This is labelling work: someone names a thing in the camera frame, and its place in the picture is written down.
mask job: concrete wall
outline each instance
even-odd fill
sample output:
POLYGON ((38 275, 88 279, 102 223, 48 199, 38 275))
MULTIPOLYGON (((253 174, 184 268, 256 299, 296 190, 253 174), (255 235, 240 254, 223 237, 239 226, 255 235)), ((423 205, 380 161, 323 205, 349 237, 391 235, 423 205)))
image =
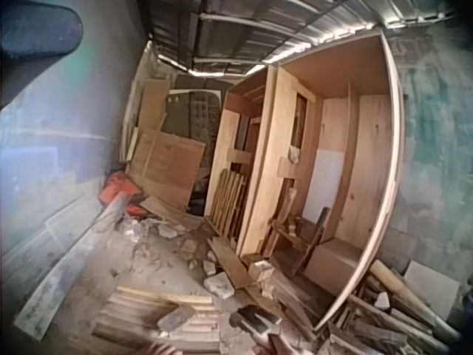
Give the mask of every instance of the concrete wall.
POLYGON ((399 271, 416 260, 465 285, 473 273, 473 52, 455 24, 387 35, 404 88, 406 146, 379 256, 399 271))
POLYGON ((49 0, 84 39, 0 114, 2 320, 89 227, 146 44, 134 0, 49 0))

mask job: dusty floor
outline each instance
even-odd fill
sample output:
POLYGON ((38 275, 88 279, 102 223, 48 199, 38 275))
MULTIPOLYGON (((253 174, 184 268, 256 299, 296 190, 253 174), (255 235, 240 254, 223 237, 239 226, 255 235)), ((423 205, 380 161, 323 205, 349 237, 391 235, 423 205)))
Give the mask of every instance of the dusty floor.
MULTIPOLYGON (((214 235, 206 224, 173 240, 167 240, 151 229, 139 243, 133 243, 118 231, 111 232, 89 258, 86 268, 59 308, 42 343, 32 343, 19 331, 11 331, 9 340, 15 343, 16 353, 129 354, 128 348, 90 335, 95 326, 95 317, 116 286, 209 295, 203 288, 205 274, 201 260, 206 259, 209 250, 206 238, 214 235), (188 269, 188 261, 179 253, 179 247, 187 238, 198 241, 194 258, 200 263, 193 270, 188 269)), ((221 353, 252 354, 254 341, 248 334, 232 328, 228 324, 228 318, 238 307, 254 303, 253 299, 245 291, 238 290, 230 299, 219 300, 214 297, 214 302, 222 310, 219 321, 221 353)), ((282 330, 294 345, 304 342, 289 321, 282 323, 282 330)))

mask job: ceiling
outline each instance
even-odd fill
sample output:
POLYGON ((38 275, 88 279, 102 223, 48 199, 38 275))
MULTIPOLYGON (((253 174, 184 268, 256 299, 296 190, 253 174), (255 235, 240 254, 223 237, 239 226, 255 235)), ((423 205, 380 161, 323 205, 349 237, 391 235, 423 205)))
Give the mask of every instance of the ceiling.
POLYGON ((452 15, 442 0, 137 1, 160 58, 202 76, 245 75, 259 64, 374 27, 452 15))

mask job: wood pile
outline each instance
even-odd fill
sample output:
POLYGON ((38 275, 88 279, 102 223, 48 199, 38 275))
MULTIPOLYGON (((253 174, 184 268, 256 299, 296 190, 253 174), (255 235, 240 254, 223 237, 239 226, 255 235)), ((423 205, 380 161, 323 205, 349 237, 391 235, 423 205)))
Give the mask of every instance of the wood pile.
POLYGON ((132 348, 160 342, 173 345, 184 354, 219 354, 218 319, 211 297, 118 286, 97 316, 93 334, 132 348), (179 313, 183 305, 191 306, 195 314, 186 312, 191 317, 177 322, 181 326, 175 331, 161 331, 159 324, 169 324, 169 317, 179 313))
POLYGON ((331 342, 356 354, 446 354, 459 337, 379 260, 329 331, 331 342))
POLYGON ((212 229, 225 238, 236 238, 243 218, 248 179, 224 169, 220 175, 208 222, 212 229))

